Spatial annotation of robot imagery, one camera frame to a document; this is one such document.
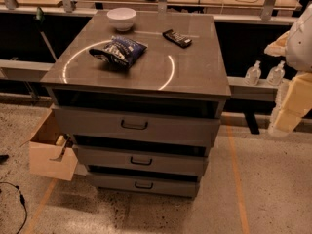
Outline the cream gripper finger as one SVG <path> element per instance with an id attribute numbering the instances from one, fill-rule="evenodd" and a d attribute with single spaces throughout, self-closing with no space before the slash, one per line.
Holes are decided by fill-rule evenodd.
<path id="1" fill-rule="evenodd" d="M 272 57 L 284 57 L 286 55 L 286 45 L 289 33 L 285 32 L 274 42 L 270 43 L 265 49 L 264 53 Z"/>

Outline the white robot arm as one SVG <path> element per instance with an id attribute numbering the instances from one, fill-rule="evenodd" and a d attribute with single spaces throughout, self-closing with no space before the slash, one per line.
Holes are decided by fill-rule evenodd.
<path id="1" fill-rule="evenodd" d="M 270 117 L 269 134 L 285 137 L 312 109 L 312 4 L 289 31 L 264 49 L 264 53 L 284 56 L 286 65 L 297 71 L 291 81 L 279 86 Z"/>

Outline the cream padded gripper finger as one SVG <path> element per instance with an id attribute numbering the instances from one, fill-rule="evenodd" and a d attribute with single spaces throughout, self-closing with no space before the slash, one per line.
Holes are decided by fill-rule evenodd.
<path id="1" fill-rule="evenodd" d="M 273 137 L 285 137 L 312 109 L 312 74 L 298 72 L 291 80 L 280 84 L 268 132 Z"/>

